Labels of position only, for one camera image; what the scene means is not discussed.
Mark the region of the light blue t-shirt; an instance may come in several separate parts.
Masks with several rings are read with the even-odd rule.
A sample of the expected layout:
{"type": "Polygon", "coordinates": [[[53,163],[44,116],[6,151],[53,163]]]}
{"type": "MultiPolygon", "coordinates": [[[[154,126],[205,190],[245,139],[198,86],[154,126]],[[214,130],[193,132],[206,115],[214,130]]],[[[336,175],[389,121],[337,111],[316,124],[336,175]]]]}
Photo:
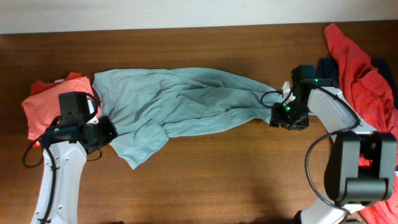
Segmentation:
{"type": "Polygon", "coordinates": [[[282,96],[261,82],[211,68],[114,69],[94,75],[111,147],[135,169],[169,139],[220,133],[261,119],[282,96]]]}

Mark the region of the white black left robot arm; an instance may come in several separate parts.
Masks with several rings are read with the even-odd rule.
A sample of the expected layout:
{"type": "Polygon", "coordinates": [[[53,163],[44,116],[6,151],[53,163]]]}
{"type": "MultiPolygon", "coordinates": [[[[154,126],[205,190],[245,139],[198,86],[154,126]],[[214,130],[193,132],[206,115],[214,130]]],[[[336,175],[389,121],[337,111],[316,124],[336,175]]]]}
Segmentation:
{"type": "Polygon", "coordinates": [[[60,115],[38,140],[44,173],[32,223],[76,223],[80,180],[88,155],[118,136],[107,116],[97,118],[99,103],[82,91],[58,97],[60,115]]]}

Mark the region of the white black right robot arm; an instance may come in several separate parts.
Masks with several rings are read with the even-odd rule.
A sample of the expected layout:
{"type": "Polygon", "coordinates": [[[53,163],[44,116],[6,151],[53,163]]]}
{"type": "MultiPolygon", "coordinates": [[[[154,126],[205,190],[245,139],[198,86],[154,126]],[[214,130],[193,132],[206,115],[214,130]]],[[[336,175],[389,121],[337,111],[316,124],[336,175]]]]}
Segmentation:
{"type": "Polygon", "coordinates": [[[299,210],[294,223],[346,223],[366,207],[390,199],[396,176],[397,140],[377,131],[349,105],[338,84],[318,78],[315,67],[300,65],[291,72],[291,82],[279,91],[280,103],[271,106],[270,125],[288,130],[309,126],[316,116],[327,134],[315,140],[305,155],[305,175],[317,200],[299,210]],[[309,160],[318,143],[331,139],[332,148],[320,193],[310,176],[309,160]]]}

